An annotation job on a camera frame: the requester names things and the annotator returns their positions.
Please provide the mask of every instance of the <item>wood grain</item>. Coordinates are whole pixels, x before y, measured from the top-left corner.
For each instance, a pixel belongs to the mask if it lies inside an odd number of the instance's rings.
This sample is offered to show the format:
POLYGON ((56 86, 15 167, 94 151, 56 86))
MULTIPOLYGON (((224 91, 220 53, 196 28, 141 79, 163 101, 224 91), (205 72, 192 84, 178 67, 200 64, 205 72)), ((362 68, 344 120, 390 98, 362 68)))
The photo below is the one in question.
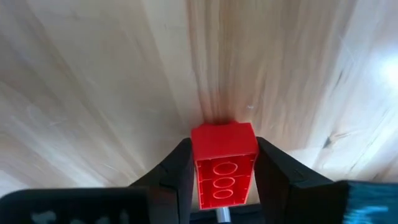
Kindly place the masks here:
POLYGON ((0 194, 127 185, 193 127, 231 119, 331 179, 397 182, 397 11, 0 0, 0 194))

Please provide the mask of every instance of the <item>black plastic part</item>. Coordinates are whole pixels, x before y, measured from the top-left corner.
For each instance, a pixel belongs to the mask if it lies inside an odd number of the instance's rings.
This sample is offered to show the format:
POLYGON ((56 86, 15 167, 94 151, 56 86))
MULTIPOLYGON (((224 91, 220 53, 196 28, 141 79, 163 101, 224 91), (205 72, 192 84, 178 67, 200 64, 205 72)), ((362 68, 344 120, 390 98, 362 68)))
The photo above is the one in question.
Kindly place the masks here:
POLYGON ((130 187, 159 186, 176 191, 179 223, 188 223, 193 190, 192 142, 186 138, 155 168, 130 187))
POLYGON ((0 199, 0 223, 188 223, 190 139, 130 187, 22 190, 0 199))
POLYGON ((396 223, 398 184, 332 182, 263 138, 254 165, 266 223, 396 223))

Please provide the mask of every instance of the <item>red plastic brick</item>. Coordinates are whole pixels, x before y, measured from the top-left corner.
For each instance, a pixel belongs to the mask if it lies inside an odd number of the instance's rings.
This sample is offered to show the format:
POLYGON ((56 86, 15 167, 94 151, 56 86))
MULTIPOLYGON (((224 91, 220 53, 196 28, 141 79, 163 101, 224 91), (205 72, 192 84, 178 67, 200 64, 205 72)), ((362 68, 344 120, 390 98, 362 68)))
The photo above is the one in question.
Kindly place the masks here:
POLYGON ((246 203, 257 139, 250 123, 203 124, 191 132, 201 209, 246 203))

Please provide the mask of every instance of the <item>light wood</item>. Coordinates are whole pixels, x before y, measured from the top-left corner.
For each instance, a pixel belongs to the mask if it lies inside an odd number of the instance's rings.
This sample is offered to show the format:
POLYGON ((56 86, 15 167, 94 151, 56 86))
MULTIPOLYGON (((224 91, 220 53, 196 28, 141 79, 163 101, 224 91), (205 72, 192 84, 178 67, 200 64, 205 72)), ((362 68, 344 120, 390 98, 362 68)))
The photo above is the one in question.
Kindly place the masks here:
POLYGON ((193 127, 231 119, 329 178, 397 182, 397 12, 0 0, 0 195, 127 185, 193 127))

